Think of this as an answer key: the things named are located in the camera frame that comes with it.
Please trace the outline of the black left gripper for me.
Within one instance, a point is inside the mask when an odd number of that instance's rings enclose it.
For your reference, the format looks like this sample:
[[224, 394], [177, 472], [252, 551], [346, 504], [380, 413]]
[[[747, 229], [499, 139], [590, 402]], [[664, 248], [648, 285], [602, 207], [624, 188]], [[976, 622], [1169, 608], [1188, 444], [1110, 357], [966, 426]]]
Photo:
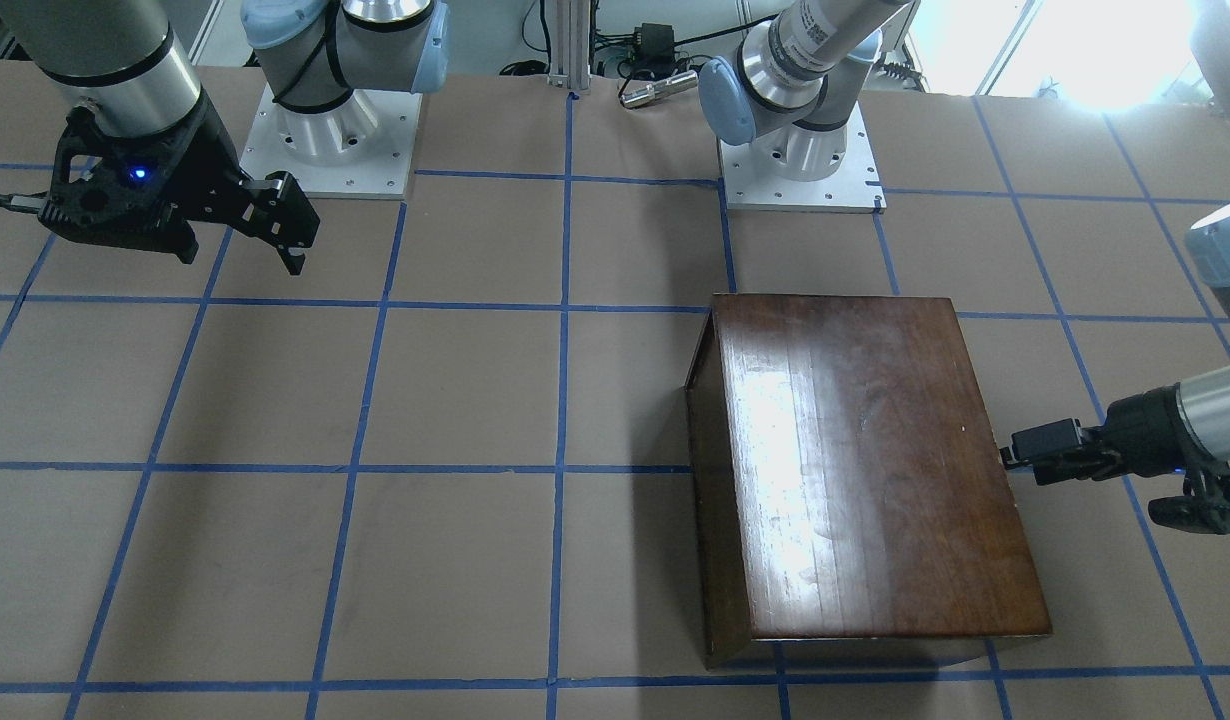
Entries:
[[1183, 428], [1180, 386], [1159, 386], [1109, 405], [1105, 423], [1082, 428], [1077, 418], [1018, 430], [1002, 447], [1009, 471], [1030, 468], [1034, 482], [1105, 480], [1133, 474], [1162, 478], [1189, 469], [1191, 441]]

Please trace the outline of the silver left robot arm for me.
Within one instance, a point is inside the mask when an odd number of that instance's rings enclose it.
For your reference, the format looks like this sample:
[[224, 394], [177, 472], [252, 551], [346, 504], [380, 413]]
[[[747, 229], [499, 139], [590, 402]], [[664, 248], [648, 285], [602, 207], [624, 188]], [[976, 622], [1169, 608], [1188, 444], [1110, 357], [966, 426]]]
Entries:
[[[765, 137], [838, 135], [879, 58], [883, 26], [903, 9], [902, 1], [793, 1], [761, 20], [729, 55], [707, 62], [699, 74], [710, 128], [729, 146]], [[1041, 486], [1181, 471], [1183, 496], [1200, 498], [1205, 480], [1178, 384], [1122, 398], [1096, 427], [1064, 418], [1018, 430], [1000, 457], [1009, 469], [1030, 468]]]

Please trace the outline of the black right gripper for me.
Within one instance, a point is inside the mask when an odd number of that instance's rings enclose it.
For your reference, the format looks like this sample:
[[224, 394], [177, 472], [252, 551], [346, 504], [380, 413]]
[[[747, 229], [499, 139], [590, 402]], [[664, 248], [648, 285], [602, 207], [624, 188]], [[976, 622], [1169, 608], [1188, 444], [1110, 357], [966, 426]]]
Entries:
[[53, 177], [36, 213], [58, 238], [112, 249], [196, 258], [191, 222], [240, 225], [301, 274], [321, 217], [294, 174], [246, 178], [216, 106], [203, 94], [170, 128], [109, 137], [89, 105], [66, 114]]

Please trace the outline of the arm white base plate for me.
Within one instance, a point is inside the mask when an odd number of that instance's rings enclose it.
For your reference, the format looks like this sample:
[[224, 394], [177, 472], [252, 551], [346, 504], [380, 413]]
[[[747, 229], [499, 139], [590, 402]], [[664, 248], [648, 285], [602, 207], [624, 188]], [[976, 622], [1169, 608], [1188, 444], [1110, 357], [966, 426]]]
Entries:
[[747, 145], [720, 140], [717, 155], [731, 209], [870, 214], [888, 208], [859, 105], [836, 129], [788, 126]]
[[255, 178], [287, 170], [309, 199], [405, 201], [424, 98], [358, 90], [339, 108], [300, 114], [266, 86], [241, 167]]

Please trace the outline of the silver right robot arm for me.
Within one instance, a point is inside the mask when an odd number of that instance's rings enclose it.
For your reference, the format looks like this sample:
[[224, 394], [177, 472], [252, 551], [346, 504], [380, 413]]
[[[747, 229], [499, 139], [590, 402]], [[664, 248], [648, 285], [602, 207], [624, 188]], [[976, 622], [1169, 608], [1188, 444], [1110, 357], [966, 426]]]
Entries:
[[[50, 186], [0, 193], [70, 242], [189, 265], [196, 222], [228, 225], [300, 274], [321, 219], [287, 169], [255, 177], [157, 1], [0, 1], [31, 60], [70, 101]], [[449, 68], [443, 1], [245, 1], [282, 142], [300, 162], [383, 135], [368, 92], [433, 94]]]

